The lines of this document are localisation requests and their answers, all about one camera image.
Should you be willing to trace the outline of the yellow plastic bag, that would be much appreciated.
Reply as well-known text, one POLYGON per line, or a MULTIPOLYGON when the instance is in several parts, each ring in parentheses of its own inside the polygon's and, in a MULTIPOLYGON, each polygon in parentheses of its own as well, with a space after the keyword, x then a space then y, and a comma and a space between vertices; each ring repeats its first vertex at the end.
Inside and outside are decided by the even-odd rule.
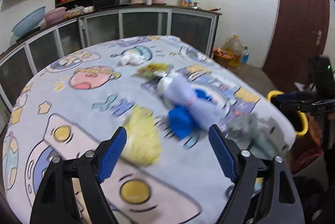
POLYGON ((121 157, 138 166, 155 164, 160 158, 162 147, 153 112, 135 105, 123 128, 127 132, 127 142, 121 157))

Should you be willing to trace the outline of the silver foil wrapper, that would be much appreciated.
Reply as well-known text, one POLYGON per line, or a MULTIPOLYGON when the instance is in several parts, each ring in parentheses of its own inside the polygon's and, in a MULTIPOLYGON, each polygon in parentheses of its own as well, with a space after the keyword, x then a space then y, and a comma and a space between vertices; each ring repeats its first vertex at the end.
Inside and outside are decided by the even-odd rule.
POLYGON ((241 150, 248 150, 258 158, 273 159, 279 154, 271 139, 275 129, 275 125, 249 113, 236 116, 227 123, 227 137, 234 140, 241 150))

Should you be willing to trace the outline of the blue plastic bag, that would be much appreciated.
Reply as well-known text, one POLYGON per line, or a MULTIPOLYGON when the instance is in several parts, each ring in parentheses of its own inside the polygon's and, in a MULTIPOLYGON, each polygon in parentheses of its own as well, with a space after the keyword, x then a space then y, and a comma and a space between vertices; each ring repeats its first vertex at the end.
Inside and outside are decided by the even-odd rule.
MULTIPOLYGON (((213 97, 206 94, 205 91, 196 89, 199 98, 213 102, 213 97)), ((168 112, 168 122, 172 132, 179 138, 184 139, 196 130, 202 130, 195 120, 191 117, 188 110, 183 106, 174 104, 173 109, 168 112)))

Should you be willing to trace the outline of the lavender foam net bundle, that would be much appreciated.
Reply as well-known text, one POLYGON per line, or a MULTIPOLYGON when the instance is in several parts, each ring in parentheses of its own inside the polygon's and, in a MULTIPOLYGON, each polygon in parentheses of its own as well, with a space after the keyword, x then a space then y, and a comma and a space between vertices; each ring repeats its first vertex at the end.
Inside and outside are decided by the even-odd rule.
POLYGON ((164 90, 164 96, 172 103, 185 107, 202 130, 216 125, 226 131, 227 124, 222 109, 215 103, 199 98, 187 79, 177 75, 164 90))

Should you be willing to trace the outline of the white plastic bag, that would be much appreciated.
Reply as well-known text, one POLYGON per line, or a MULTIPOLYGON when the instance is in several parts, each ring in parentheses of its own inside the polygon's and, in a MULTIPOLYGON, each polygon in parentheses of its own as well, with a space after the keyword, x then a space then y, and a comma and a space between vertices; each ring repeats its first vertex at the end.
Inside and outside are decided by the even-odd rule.
POLYGON ((170 85, 172 80, 175 79, 175 77, 177 76, 178 74, 169 74, 161 78, 159 82, 157 83, 156 92, 159 95, 163 95, 165 93, 166 88, 170 85))

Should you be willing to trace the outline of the yellow snack wrapper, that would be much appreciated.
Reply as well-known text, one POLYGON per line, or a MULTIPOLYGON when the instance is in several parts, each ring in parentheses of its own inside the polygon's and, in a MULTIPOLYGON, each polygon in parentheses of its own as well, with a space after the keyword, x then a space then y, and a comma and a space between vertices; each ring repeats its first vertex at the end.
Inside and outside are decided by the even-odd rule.
POLYGON ((172 70, 173 66, 167 63, 150 63, 137 70, 138 75, 145 78, 166 77, 172 70))

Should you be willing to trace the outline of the white tissue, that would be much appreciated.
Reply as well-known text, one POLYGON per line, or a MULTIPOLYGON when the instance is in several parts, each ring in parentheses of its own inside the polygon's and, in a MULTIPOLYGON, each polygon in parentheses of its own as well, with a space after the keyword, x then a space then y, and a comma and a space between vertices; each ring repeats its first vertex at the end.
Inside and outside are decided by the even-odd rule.
POLYGON ((118 65, 125 66, 125 65, 132 65, 132 66, 139 66, 144 63, 145 58, 142 55, 137 53, 126 53, 121 56, 118 65))

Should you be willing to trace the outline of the kitchen counter cabinets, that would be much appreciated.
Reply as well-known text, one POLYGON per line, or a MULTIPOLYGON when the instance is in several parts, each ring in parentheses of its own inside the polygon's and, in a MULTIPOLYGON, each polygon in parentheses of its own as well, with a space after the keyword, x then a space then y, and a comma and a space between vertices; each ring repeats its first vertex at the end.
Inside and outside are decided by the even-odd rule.
POLYGON ((111 40, 173 35, 209 56, 220 15, 168 5, 128 5, 80 15, 37 31, 1 54, 1 100, 12 110, 25 84, 47 65, 111 40))

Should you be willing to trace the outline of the dark red wooden door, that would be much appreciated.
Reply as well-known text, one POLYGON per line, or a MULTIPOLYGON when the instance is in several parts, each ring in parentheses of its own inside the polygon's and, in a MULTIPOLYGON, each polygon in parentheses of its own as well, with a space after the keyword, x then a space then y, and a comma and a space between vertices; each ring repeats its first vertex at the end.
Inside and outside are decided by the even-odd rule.
POLYGON ((277 22, 263 71, 280 91, 309 81, 308 60, 323 53, 329 0, 279 0, 277 22))

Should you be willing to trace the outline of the cartoon printed tablecloth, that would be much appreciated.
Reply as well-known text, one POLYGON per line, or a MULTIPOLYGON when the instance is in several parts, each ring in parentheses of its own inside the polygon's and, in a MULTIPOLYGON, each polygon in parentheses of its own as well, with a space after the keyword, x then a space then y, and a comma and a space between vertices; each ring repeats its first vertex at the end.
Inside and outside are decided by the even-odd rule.
POLYGON ((182 122, 165 97, 169 77, 146 79, 138 65, 163 63, 215 107, 221 127, 250 118, 261 132, 235 134, 240 148, 259 157, 285 156, 296 134, 291 123, 261 94, 174 36, 132 37, 75 49, 57 58, 46 42, 37 73, 25 48, 1 63, 1 92, 11 116, 3 140, 3 184, 9 206, 30 220, 39 184, 52 158, 78 158, 112 137, 120 126, 127 144, 102 189, 121 223, 214 223, 227 202, 226 178, 206 129, 182 122))

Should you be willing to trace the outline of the small blue label bottle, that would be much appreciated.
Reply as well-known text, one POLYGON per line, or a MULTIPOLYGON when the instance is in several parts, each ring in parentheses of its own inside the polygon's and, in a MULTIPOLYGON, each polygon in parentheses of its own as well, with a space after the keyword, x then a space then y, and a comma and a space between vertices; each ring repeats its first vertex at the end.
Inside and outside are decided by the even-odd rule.
POLYGON ((248 59, 249 59, 249 50, 247 46, 244 46, 240 62, 242 64, 247 64, 248 59))

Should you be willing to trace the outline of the brown waste bucket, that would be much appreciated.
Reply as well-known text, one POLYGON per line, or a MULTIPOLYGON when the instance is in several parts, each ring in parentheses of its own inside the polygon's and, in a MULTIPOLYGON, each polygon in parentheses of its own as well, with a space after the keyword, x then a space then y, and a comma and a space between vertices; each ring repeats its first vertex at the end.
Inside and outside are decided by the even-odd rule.
POLYGON ((215 48, 212 52, 212 59, 217 62, 220 66, 228 68, 231 67, 233 61, 233 55, 222 51, 220 48, 215 48))

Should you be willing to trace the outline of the large cooking oil jug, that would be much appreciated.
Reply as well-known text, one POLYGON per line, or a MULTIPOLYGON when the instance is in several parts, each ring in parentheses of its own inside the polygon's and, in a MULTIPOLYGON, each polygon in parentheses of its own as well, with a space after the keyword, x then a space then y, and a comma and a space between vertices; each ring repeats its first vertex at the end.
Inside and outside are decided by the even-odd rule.
POLYGON ((240 41, 239 35, 232 34, 227 38, 222 46, 222 51, 230 56, 229 67, 237 68, 243 54, 244 47, 240 41))

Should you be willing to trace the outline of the pink plastic basin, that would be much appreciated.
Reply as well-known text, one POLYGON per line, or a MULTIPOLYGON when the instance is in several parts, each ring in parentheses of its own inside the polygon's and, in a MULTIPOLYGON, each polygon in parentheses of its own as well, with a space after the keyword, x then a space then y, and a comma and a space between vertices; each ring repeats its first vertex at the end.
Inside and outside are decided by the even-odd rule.
POLYGON ((44 20, 47 26, 52 26, 58 22, 61 22, 65 16, 66 7, 59 7, 51 10, 44 15, 44 20))

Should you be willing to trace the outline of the blue plastic basket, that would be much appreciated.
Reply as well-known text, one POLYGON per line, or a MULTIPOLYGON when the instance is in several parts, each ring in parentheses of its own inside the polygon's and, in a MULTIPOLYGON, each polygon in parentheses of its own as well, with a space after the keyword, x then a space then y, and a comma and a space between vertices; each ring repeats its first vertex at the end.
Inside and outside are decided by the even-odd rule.
POLYGON ((12 29, 13 34, 16 37, 21 37, 34 29, 44 18, 45 6, 40 7, 24 17, 19 23, 17 23, 12 29))

